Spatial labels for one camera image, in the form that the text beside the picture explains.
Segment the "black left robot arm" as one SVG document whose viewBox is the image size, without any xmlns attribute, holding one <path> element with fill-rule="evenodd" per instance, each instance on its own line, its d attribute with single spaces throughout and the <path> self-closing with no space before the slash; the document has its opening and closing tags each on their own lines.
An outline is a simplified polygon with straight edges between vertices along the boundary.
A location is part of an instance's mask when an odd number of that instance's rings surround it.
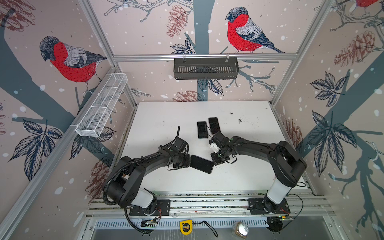
<svg viewBox="0 0 384 240">
<path fill-rule="evenodd" d="M 132 159 L 122 157 L 103 185 L 103 201 L 108 206 L 118 205 L 125 211 L 128 223 L 139 233 L 150 235 L 153 230 L 137 227 L 129 218 L 128 207 L 139 207 L 146 214 L 162 213 L 157 206 L 157 196 L 147 189 L 142 189 L 141 184 L 146 175 L 162 168 L 173 166 L 172 171 L 188 168 L 191 165 L 189 144 L 177 135 L 169 143 L 159 146 L 154 154 Z"/>
</svg>

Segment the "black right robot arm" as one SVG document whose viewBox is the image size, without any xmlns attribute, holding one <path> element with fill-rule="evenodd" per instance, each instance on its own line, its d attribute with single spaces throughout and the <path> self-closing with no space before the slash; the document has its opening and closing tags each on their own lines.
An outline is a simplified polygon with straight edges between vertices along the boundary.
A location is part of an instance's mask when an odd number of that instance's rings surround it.
<svg viewBox="0 0 384 240">
<path fill-rule="evenodd" d="M 228 138 L 221 132 L 209 140 L 214 151 L 211 158 L 215 166 L 228 162 L 231 157 L 244 155 L 268 162 L 276 179 L 263 199 L 263 210 L 274 214 L 282 207 L 285 196 L 297 186 L 307 168 L 306 162 L 287 142 L 267 144 L 246 140 L 239 136 Z"/>
</svg>

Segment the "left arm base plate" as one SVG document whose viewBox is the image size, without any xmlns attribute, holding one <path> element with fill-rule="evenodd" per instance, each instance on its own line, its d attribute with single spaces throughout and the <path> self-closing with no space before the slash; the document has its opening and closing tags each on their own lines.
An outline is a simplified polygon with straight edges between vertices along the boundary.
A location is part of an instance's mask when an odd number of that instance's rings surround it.
<svg viewBox="0 0 384 240">
<path fill-rule="evenodd" d="M 130 217 L 152 217 L 152 216 L 168 216 L 170 214 L 170 200 L 156 200 L 152 202 L 146 209 L 139 206 L 130 208 Z"/>
</svg>

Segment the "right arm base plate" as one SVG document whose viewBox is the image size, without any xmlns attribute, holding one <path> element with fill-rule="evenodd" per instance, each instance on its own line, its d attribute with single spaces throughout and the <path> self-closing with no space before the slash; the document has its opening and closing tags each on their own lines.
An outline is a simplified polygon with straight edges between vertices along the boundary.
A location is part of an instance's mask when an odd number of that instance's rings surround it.
<svg viewBox="0 0 384 240">
<path fill-rule="evenodd" d="M 291 211 L 286 199 L 283 199 L 280 204 L 275 204 L 274 202 L 265 201 L 265 199 L 255 198 L 248 199 L 248 210 L 250 210 L 251 215 L 266 215 L 266 214 L 276 214 L 276 215 L 290 215 Z"/>
</svg>

